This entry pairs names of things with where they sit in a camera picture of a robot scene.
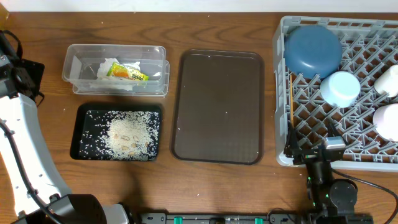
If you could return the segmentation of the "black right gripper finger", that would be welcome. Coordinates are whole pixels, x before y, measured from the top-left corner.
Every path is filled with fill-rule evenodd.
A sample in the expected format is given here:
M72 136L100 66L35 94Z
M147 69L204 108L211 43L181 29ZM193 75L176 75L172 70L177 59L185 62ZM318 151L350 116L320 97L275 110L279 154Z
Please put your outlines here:
M327 121L327 131L328 131L328 137L341 137L341 134L337 131L337 129L335 128L335 125L333 124L332 120L328 120Z
M297 132L292 123L288 123L288 134L284 147L284 155L286 157L295 157L300 152L300 146L297 139Z

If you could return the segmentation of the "light blue small bowl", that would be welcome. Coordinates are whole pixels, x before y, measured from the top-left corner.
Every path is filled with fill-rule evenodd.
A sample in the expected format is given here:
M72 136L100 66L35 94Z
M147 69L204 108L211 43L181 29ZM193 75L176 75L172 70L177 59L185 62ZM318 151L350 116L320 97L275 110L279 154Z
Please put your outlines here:
M347 108L360 94L359 80L346 71L335 72L326 77L320 85L322 98L331 106Z

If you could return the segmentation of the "pink bowl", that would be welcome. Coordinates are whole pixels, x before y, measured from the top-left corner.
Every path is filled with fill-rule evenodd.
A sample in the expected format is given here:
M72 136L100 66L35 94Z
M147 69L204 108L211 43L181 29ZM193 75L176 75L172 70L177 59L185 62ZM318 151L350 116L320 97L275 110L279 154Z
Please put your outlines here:
M373 125L382 138L397 142L397 103L378 108L373 116Z

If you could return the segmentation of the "wooden chopstick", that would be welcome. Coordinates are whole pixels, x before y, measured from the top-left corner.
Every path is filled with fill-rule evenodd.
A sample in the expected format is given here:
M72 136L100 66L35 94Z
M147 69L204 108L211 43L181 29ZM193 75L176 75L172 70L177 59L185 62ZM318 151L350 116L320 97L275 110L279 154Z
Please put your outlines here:
M290 102L290 122L294 128L294 88L293 88L293 74L289 77L289 102Z

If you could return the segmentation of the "white plastic cup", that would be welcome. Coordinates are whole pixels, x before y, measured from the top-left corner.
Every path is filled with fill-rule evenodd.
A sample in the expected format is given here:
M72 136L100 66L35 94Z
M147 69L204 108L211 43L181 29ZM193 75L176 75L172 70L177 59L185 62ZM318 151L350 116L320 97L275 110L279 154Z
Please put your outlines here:
M392 98L397 96L397 67L391 66L374 83L375 90L380 94L387 94Z

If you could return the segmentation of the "dark blue plate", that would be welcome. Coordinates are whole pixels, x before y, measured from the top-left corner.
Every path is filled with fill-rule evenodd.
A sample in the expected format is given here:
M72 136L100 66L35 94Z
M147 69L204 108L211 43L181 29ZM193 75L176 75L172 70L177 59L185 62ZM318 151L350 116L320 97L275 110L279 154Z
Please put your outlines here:
M285 65L296 75L326 78L337 71L342 59L337 35L325 27L310 25L295 29L285 41Z

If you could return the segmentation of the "white paper napkin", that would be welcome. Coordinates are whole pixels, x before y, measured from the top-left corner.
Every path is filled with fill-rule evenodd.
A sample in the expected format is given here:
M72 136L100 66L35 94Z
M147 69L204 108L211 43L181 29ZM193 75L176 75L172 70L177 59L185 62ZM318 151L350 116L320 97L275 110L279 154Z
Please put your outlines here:
M91 88L107 88L114 90L126 90L132 91L132 86L127 84L113 83L113 81L126 82L127 79L121 79L116 77L107 77L106 74L114 62L120 63L116 58L106 58L103 63L99 65L99 69L96 74L97 80L104 80L104 83L90 83Z

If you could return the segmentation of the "yellow green snack wrapper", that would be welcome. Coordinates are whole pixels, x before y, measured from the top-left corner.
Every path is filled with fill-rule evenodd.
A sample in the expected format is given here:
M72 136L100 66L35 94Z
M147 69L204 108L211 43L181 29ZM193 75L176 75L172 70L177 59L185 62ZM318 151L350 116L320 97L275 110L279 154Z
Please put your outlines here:
M148 81L149 79L148 75L141 72L140 62L123 64L114 62L106 76L139 81Z

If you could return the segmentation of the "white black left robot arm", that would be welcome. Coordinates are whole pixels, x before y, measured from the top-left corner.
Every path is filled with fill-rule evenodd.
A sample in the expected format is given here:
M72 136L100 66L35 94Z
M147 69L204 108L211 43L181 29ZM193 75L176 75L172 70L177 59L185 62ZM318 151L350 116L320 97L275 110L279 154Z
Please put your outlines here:
M73 194L42 135L36 98L44 65L23 59L1 31L1 157L11 180L18 223L133 223L129 210L104 206L91 194Z

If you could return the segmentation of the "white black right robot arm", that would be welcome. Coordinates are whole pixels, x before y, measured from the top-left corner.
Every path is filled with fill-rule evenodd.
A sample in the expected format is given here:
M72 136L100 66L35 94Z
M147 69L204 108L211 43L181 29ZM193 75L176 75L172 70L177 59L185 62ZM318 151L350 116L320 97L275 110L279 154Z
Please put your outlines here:
M327 137L311 149L301 149L297 132L288 123L287 140L284 147L286 157L293 164L306 167L307 193L313 201L313 209L303 218L304 223L348 223L354 214L358 187L348 179L336 179L331 163L343 158L347 143L336 128L328 123Z

